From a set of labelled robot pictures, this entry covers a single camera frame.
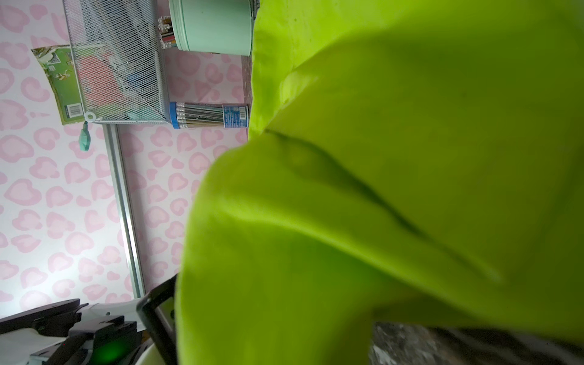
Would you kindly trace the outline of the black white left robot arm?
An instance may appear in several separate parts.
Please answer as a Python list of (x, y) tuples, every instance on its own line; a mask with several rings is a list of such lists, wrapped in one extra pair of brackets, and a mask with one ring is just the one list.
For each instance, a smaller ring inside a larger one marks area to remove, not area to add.
[(143, 298), (79, 299), (1, 320), (3, 364), (176, 364), (176, 278)]

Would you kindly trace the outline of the lime green garment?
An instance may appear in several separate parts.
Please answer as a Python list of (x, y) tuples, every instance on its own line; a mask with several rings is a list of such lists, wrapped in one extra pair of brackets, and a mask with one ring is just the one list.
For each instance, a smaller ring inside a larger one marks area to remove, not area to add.
[(263, 1), (249, 141), (206, 173), (181, 364), (583, 362), (583, 3)]

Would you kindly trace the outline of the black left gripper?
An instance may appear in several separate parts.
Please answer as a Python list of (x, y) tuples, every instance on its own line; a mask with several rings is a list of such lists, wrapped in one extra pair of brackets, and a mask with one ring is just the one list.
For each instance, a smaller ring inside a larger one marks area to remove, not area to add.
[(176, 276), (144, 297), (84, 306), (64, 339), (30, 354), (29, 364), (177, 364)]

